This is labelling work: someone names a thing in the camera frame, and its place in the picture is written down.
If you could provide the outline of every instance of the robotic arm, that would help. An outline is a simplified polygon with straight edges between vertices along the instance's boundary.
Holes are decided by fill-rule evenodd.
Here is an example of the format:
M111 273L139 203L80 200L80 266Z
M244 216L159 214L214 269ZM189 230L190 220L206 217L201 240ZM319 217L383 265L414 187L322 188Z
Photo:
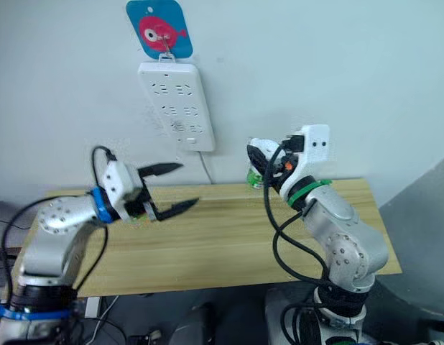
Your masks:
M9 305L0 306L0 345L69 344L70 308L80 288L73 285L90 235L118 219L128 221L145 213L151 221L163 221L195 205L198 199L159 211L143 181L181 166L164 163L136 169L111 154L103 187L83 196L55 198L41 207L39 228L19 269L18 287Z
M364 301L375 272L388 260L382 234L359 218L329 180L313 177L328 159L328 148L327 125L304 126L281 144L255 138L247 147L256 173L265 176L268 164L272 165L273 176L266 176L265 183L302 213L306 228L325 251L327 278L332 284L317 287L313 297L316 303L335 307L302 313L300 341L304 344L330 345L329 339L341 340L342 336L358 341L366 315ZM311 334L319 337L311 339Z

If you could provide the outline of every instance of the light wood surface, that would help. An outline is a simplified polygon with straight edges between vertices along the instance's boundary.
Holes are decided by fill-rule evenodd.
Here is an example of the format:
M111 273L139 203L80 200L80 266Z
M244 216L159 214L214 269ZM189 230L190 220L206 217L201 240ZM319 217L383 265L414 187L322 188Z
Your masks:
M384 234L389 261L379 274L400 273L401 268L387 235L369 185L365 180L337 180L332 186L360 213L370 226ZM74 194L80 191L55 192ZM200 197L187 213L163 222L145 218L130 224L109 226L106 253L80 292L81 296L127 295L159 291L215 288L284 282L292 278L274 261L274 230L265 214L262 191L245 184L156 187L151 191L159 208ZM278 222L294 214L276 193L272 208ZM32 225L25 249L36 231ZM323 250L296 221L286 231L313 248ZM91 266L102 244L102 230L91 237L81 274ZM285 262L305 275L318 277L320 266L309 255L280 241Z

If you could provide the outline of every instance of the cartoon fish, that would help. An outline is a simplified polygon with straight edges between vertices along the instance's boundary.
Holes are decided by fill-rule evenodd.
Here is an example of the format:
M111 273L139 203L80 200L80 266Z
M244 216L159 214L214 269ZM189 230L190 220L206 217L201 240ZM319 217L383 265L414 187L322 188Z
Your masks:
M179 36L187 37L187 32L184 29L177 32L163 19L154 16L141 19L139 22L139 32L144 42L159 52L166 51L166 45L163 40L166 40L167 46L171 49L175 46Z

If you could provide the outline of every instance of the white wall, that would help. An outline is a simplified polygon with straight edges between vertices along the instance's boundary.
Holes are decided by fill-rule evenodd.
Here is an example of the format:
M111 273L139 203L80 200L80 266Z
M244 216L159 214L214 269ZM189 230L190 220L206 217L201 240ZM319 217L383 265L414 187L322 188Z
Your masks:
M241 182L249 136L331 126L331 177L364 176L379 205L444 157L444 0L180 1L218 149ZM176 159L137 80L124 0L0 0L0 198L89 185L89 150ZM161 183L205 183L198 156Z

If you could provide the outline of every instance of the wall socket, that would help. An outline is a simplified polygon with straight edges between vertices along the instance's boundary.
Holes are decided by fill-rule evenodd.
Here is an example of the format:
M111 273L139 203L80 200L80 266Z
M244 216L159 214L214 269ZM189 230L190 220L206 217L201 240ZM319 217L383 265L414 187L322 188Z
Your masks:
M200 73L188 63L142 63L139 79L167 133L188 151L213 151L214 133Z

